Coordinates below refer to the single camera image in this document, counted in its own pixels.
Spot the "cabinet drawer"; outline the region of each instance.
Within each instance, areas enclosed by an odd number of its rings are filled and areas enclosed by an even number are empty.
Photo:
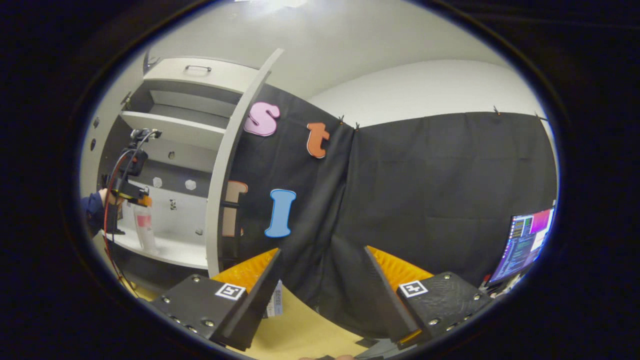
[[[167,58],[146,75],[145,80],[169,80],[200,84],[239,94],[249,87],[258,70],[219,60]]]

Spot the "orange letter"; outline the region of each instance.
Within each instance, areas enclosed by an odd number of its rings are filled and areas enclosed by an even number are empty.
[[[322,159],[326,151],[322,148],[322,139],[329,140],[329,133],[324,130],[322,122],[312,122],[307,124],[309,129],[309,140],[307,140],[307,151],[313,157]]]
[[[241,193],[247,193],[249,186],[240,181],[229,181],[227,183],[227,195],[225,201],[238,202]],[[222,236],[234,237],[236,235],[236,213],[237,209],[224,208],[222,213]]]

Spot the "black curtain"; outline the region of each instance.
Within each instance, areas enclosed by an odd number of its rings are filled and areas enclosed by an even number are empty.
[[[229,180],[248,185],[239,200],[243,235],[222,241],[239,245],[237,261],[280,247],[283,284],[362,336],[387,335],[373,307],[378,294],[364,280],[365,245],[479,286],[497,266],[511,216],[548,209],[556,198],[550,142],[535,116],[458,113],[355,131],[269,85],[259,101],[279,107],[277,130],[241,134]],[[322,159],[306,148],[313,122],[330,134]],[[264,234],[273,189],[296,193],[283,238]]]
[[[269,85],[264,85],[256,102],[280,108],[277,130],[270,136],[259,136],[241,129],[229,180],[248,186],[247,194],[239,199],[238,222],[244,234],[223,241],[239,241],[239,261],[280,247],[286,269],[283,285],[314,307],[323,257],[345,187],[353,128]],[[321,159],[307,151],[307,124],[314,122],[325,124],[330,134],[329,140],[323,141],[326,156]],[[296,193],[289,216],[291,234],[284,238],[264,234],[271,221],[273,189]],[[231,247],[225,247],[221,256],[229,256]]]
[[[371,245],[433,274],[479,286],[502,255],[512,215],[548,209],[556,168],[535,116],[459,113],[359,129],[325,256],[319,310],[384,336],[363,281]]]

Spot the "red cable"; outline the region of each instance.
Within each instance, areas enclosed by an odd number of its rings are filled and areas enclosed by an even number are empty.
[[[118,161],[118,164],[116,165],[116,169],[120,168],[120,165],[122,164],[122,162],[124,161],[124,159],[126,158],[126,156],[122,156],[122,158],[120,158],[120,161]],[[109,258],[109,261],[111,262],[111,266],[113,266],[113,271],[116,272],[116,276],[118,276],[118,280],[120,280],[120,274],[118,273],[118,270],[116,269],[116,264],[113,262],[113,259],[111,258],[111,251],[109,250],[109,239],[107,239],[107,217],[109,214],[109,195],[111,195],[111,189],[113,189],[113,180],[115,179],[115,174],[111,175],[111,180],[109,181],[109,186],[107,187],[107,194],[104,197],[104,244],[105,244],[105,251],[107,253],[107,257]]]

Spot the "monitor screen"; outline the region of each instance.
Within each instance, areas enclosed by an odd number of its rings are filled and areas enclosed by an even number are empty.
[[[539,213],[511,218],[507,245],[489,283],[516,275],[538,258],[551,228],[553,216],[554,208],[550,208]]]

